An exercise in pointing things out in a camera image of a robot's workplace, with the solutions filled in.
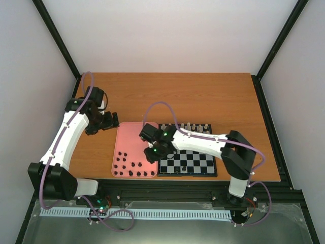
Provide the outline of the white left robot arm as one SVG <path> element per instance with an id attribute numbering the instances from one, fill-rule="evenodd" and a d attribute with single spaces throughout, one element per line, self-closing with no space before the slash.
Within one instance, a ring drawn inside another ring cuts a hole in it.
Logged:
<path id="1" fill-rule="evenodd" d="M 50 148 L 40 162 L 31 163 L 28 175 L 41 199 L 71 200 L 86 195 L 93 204 L 105 201 L 106 192 L 94 179 L 76 178 L 69 172 L 70 162 L 83 133 L 94 135 L 100 130 L 119 126 L 116 112 L 103 112 L 93 100 L 70 99 L 62 124 Z"/>

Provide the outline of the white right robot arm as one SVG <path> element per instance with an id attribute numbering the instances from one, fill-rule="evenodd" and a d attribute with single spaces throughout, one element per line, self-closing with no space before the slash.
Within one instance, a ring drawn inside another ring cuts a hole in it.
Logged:
<path id="1" fill-rule="evenodd" d="M 189 131 L 175 125 L 158 129 L 145 124 L 139 137 L 148 143 L 144 154 L 150 163 L 177 150 L 197 151 L 221 159 L 231 176 L 229 194 L 244 197 L 256 151 L 239 132 L 213 135 Z"/>

